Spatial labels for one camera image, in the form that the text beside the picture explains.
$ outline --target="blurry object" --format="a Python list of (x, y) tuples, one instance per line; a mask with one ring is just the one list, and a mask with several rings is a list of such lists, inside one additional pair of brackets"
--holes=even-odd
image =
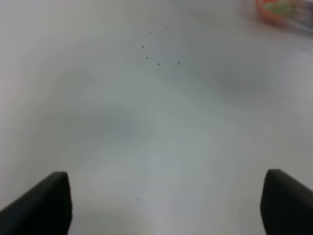
[(67, 235), (72, 202), (66, 172), (54, 172), (0, 211), (0, 235)]
[(313, 192), (283, 171), (269, 170), (261, 216), (267, 235), (312, 235)]
[(256, 0), (256, 6), (271, 22), (313, 32), (312, 0)]

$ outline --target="black plastic part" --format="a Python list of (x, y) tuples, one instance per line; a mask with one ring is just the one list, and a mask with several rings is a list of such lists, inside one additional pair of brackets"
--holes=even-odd
[(0, 211), (0, 235), (67, 235), (72, 202), (66, 172), (54, 172)]
[(269, 170), (261, 216), (268, 235), (313, 235), (313, 192), (283, 171)]

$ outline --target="orange object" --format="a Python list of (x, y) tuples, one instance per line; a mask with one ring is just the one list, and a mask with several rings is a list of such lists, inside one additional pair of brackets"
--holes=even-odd
[(265, 19), (270, 20), (272, 22), (278, 23), (278, 24), (284, 24), (286, 21), (286, 18), (276, 15), (269, 10), (266, 10), (263, 5), (268, 2), (276, 2), (277, 0), (255, 0), (257, 9), (261, 16), (263, 16)]

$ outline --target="white floor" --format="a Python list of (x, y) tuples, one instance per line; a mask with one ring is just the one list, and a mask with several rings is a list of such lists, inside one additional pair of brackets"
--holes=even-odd
[(313, 188), (313, 39), (243, 4), (1, 1), (0, 206), (65, 170), (71, 235), (265, 234), (269, 168)]

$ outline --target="white surface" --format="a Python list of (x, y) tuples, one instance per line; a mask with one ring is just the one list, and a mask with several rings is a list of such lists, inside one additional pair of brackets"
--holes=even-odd
[(66, 170), (71, 235), (264, 234), (269, 168), (313, 188), (312, 40), (243, 3), (1, 1), (0, 206)]

